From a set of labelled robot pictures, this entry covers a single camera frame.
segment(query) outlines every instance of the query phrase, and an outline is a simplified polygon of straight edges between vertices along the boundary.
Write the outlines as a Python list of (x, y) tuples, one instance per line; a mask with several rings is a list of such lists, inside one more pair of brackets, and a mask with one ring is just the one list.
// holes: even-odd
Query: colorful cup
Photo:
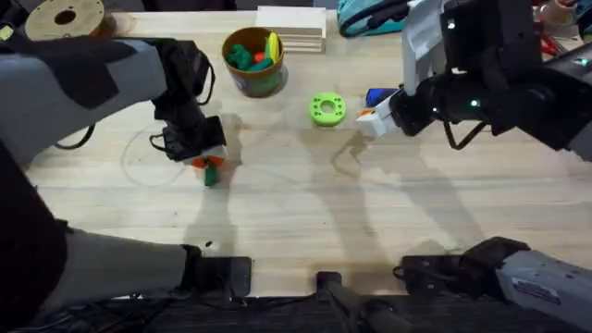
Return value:
[(277, 63), (264, 70), (244, 71), (231, 66), (226, 60), (232, 45), (241, 44), (252, 55), (265, 51), (265, 38), (269, 37), (271, 31), (264, 28), (244, 28), (232, 32), (222, 45), (222, 57), (232, 79), (245, 95), (249, 97), (267, 97), (275, 93), (283, 86), (286, 76), (284, 64), (284, 45), (279, 40), (279, 59)]

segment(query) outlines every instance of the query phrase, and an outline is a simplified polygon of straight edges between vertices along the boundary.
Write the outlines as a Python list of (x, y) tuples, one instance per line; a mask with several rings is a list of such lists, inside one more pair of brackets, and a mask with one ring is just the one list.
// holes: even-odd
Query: stacked cardboard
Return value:
[(285, 52), (325, 52), (327, 11), (324, 8), (259, 6), (256, 26), (277, 33)]

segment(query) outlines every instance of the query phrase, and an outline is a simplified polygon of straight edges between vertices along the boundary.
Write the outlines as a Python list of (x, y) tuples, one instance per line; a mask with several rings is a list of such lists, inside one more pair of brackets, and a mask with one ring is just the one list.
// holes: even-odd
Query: table surface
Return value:
[[(402, 80), (401, 38), (345, 40), (327, 17), (325, 54), (288, 54), (278, 94), (244, 97), (220, 47), (255, 12), (119, 14), (128, 36), (194, 40), (214, 64), (214, 96), (229, 159), (222, 181), (154, 150), (162, 124), (150, 103), (97, 125), (74, 152), (48, 149), (28, 174), (55, 214), (77, 228), (144, 241), (213, 245), (215, 255), (254, 260), (253, 294), (302, 295), (319, 270), (337, 270), (360, 292), (401, 293), (392, 267), (406, 254), (459, 253), (493, 236), (526, 241), (592, 267), (592, 165), (520, 131), (483, 133), (449, 148), (434, 124), (416, 138), (365, 140), (354, 117), (368, 88)], [(307, 115), (316, 93), (339, 93), (346, 120), (319, 129)], [(457, 128), (463, 135), (468, 124)]]

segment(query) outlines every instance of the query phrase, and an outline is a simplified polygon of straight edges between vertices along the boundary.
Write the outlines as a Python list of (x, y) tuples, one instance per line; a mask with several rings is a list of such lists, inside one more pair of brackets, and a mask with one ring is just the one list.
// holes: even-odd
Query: wooden spool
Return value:
[(105, 25), (100, 0), (47, 0), (27, 18), (25, 32), (33, 41), (65, 37), (99, 36)]

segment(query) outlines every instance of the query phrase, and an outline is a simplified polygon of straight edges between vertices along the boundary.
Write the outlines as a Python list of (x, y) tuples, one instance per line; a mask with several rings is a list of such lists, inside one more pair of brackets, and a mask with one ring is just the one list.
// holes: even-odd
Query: green ring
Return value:
[[(322, 104), (329, 104), (333, 112), (324, 112), (321, 108)], [(334, 92), (321, 92), (311, 99), (308, 113), (316, 125), (333, 127), (345, 118), (345, 101)]]

